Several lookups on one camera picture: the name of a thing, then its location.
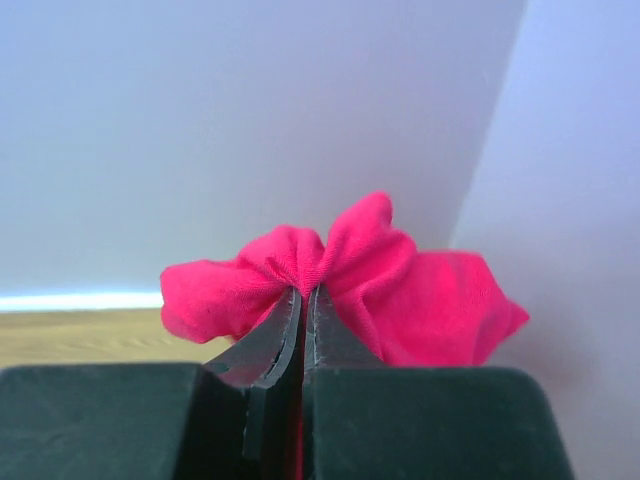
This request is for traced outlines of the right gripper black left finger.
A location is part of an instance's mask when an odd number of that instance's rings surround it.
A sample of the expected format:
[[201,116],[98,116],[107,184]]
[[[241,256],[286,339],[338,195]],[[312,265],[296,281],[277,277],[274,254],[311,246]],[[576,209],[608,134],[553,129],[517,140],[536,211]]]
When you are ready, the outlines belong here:
[[287,290],[260,325],[204,364],[4,369],[2,477],[288,477],[301,317],[300,294]]

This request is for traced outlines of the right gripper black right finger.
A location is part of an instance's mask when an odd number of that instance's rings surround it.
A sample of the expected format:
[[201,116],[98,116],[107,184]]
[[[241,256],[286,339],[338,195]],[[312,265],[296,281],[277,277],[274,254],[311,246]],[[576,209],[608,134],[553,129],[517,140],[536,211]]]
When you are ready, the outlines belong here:
[[571,480],[550,404],[522,371],[395,368],[309,298],[302,383],[307,479]]

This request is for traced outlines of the pink t shirt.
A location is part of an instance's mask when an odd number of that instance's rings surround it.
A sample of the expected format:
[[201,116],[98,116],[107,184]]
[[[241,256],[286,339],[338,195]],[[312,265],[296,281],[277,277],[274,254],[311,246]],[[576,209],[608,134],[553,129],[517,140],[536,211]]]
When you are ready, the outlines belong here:
[[206,343],[241,339],[288,288],[309,298],[325,286],[339,317],[394,366],[474,366],[527,321],[478,254],[422,251],[392,223],[391,199],[370,194],[326,238],[279,226],[226,261],[166,268],[161,319],[173,335]]

